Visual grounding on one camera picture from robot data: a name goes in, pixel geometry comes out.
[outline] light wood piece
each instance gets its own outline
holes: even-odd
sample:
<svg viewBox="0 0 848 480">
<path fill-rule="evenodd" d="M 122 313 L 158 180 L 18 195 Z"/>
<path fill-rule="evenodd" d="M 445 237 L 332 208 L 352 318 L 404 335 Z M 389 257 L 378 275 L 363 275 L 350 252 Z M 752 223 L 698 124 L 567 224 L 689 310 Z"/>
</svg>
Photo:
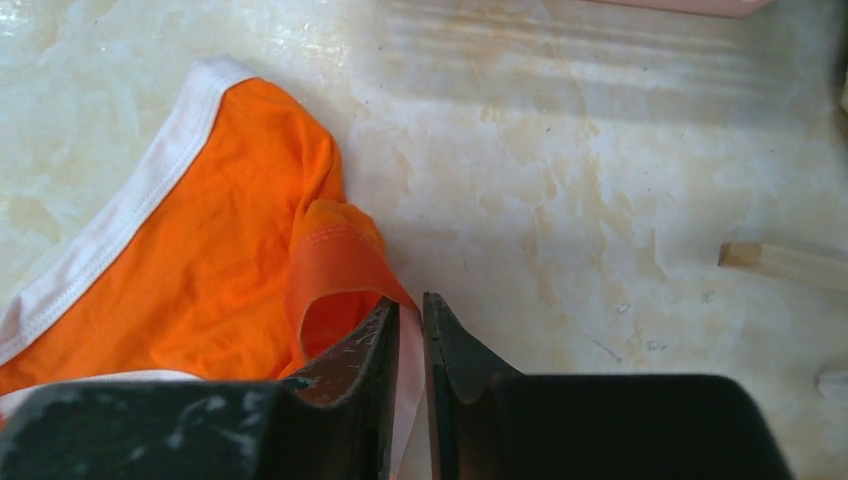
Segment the light wood piece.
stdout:
<svg viewBox="0 0 848 480">
<path fill-rule="evenodd" d="M 725 243 L 721 246 L 718 264 L 848 292 L 848 261 L 780 245 Z"/>
</svg>

